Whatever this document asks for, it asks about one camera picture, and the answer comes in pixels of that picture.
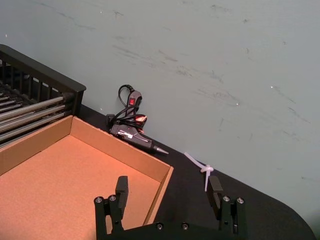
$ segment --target black tabletop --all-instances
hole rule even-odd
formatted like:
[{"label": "black tabletop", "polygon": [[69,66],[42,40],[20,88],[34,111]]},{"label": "black tabletop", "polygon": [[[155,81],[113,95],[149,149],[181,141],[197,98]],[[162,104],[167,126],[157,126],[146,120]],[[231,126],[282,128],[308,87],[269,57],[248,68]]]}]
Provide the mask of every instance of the black tabletop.
[{"label": "black tabletop", "polygon": [[[96,128],[106,130],[106,117],[82,106],[79,117]],[[204,176],[199,168],[182,153],[159,142],[169,155],[154,154],[174,167],[172,177],[161,202],[155,221],[188,222],[208,228],[218,228],[213,209],[204,191]],[[284,203],[218,171],[223,190],[246,203],[248,239],[250,240],[315,240],[307,223]]]}]

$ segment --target cardboard box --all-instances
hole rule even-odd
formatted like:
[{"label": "cardboard box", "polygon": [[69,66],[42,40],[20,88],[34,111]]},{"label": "cardboard box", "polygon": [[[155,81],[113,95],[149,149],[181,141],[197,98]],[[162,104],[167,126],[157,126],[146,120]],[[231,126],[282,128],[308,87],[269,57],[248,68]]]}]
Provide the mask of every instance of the cardboard box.
[{"label": "cardboard box", "polygon": [[129,185],[124,229],[153,223],[172,172],[66,117],[0,149],[0,239],[95,240],[94,198],[114,194],[119,176],[128,176]]}]

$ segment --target black wire rack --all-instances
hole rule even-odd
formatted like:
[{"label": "black wire rack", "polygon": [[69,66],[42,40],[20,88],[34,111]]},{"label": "black wire rack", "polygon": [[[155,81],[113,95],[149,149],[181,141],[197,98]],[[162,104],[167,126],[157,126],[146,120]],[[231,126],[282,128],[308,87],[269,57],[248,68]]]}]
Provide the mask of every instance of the black wire rack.
[{"label": "black wire rack", "polygon": [[0,44],[0,91],[19,96],[24,105],[72,93],[71,114],[77,115],[85,90],[81,83]]}]

